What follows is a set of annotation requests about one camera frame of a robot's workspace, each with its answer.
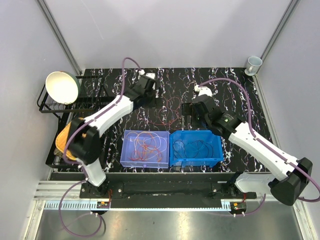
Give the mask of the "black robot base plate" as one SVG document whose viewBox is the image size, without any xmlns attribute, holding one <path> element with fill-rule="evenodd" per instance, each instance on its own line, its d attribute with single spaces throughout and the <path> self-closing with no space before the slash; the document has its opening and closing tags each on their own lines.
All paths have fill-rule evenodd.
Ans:
<svg viewBox="0 0 320 240">
<path fill-rule="evenodd" d="M 101 186 L 83 183 L 82 199 L 111 198 L 111 209 L 209 209 L 222 200 L 255 200 L 235 186 L 237 173 L 108 173 Z"/>
</svg>

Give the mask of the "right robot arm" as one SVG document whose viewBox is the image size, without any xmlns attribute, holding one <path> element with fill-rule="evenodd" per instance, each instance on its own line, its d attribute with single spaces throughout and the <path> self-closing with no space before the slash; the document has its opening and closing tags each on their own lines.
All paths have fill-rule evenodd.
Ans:
<svg viewBox="0 0 320 240">
<path fill-rule="evenodd" d="M 247 192 L 271 194 L 280 203 L 292 206 L 311 181 L 313 163 L 297 159 L 250 128 L 243 117 L 217 108 L 208 95 L 197 96 L 182 104 L 183 116 L 191 116 L 213 134 L 241 147 L 262 163 L 269 173 L 238 173 L 227 185 L 228 195 L 239 198 Z"/>
</svg>

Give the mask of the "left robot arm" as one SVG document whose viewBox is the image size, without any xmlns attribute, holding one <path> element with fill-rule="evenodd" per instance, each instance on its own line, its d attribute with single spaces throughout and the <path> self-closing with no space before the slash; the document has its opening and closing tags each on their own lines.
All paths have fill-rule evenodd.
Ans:
<svg viewBox="0 0 320 240">
<path fill-rule="evenodd" d="M 156 86 L 155 73 L 142 74 L 137 83 L 116 96 L 107 106 L 82 120 L 71 122 L 63 154 L 70 151 L 75 157 L 95 197 L 103 198 L 108 193 L 108 186 L 104 183 L 106 175 L 99 160 L 101 136 L 121 118 L 150 104 L 155 98 Z"/>
</svg>

